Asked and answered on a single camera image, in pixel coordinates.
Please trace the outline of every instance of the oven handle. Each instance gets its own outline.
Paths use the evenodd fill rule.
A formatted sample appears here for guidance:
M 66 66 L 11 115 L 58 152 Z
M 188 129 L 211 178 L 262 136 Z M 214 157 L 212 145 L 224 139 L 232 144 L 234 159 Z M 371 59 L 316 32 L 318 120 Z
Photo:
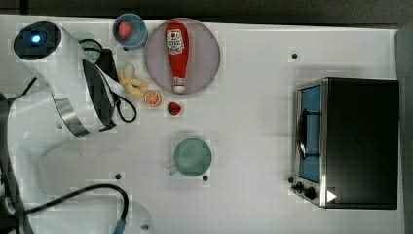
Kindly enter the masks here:
M 300 156 L 303 160 L 305 160 L 308 156 L 319 156 L 319 154 L 308 154 L 306 153 L 307 147 L 307 116 L 308 115 L 321 115 L 321 112 L 312 112 L 308 111 L 307 108 L 303 110 L 300 115 L 300 119 L 298 121 L 297 126 L 297 148 L 300 152 Z

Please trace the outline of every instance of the green bowl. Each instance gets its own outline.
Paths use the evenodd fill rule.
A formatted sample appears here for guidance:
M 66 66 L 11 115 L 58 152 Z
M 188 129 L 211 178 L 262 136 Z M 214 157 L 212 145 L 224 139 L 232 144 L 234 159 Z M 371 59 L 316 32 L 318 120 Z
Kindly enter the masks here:
M 212 153 L 205 142 L 197 138 L 188 138 L 180 142 L 173 153 L 175 168 L 173 175 L 180 172 L 185 176 L 200 176 L 212 163 Z

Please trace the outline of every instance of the plate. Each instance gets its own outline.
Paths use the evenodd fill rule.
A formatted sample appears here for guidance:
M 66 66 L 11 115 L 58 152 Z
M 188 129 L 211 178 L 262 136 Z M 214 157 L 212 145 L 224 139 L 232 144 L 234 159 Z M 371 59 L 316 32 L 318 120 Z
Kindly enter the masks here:
M 170 19 L 152 32 L 145 47 L 145 66 L 162 89 L 174 93 L 165 30 L 171 21 L 183 23 L 188 29 L 189 58 L 183 95 L 193 94 L 206 87 L 219 68 L 219 45 L 212 32 L 202 23 L 186 18 Z

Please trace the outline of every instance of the teal bowl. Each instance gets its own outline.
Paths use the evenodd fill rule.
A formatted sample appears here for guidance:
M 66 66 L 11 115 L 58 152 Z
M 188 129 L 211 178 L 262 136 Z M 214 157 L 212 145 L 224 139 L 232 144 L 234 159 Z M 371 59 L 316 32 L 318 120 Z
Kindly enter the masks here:
M 178 171 L 185 176 L 200 176 L 210 167 L 212 153 L 209 146 L 202 140 L 188 138 L 176 146 L 173 163 L 175 169 L 170 172 L 171 175 Z
M 133 27 L 131 36 L 125 40 L 118 35 L 118 27 L 122 21 L 130 23 Z M 138 49 L 145 46 L 145 43 L 148 40 L 148 29 L 140 16 L 132 13 L 126 13 L 119 16 L 115 20 L 115 23 L 113 23 L 113 36 L 125 50 Z

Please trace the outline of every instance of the blue light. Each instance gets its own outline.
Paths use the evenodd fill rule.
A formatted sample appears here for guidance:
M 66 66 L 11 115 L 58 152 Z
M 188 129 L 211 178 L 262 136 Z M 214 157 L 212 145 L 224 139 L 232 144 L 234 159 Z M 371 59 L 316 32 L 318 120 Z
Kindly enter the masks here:
M 40 36 L 39 35 L 34 35 L 31 37 L 31 41 L 33 43 L 38 43 L 40 41 Z

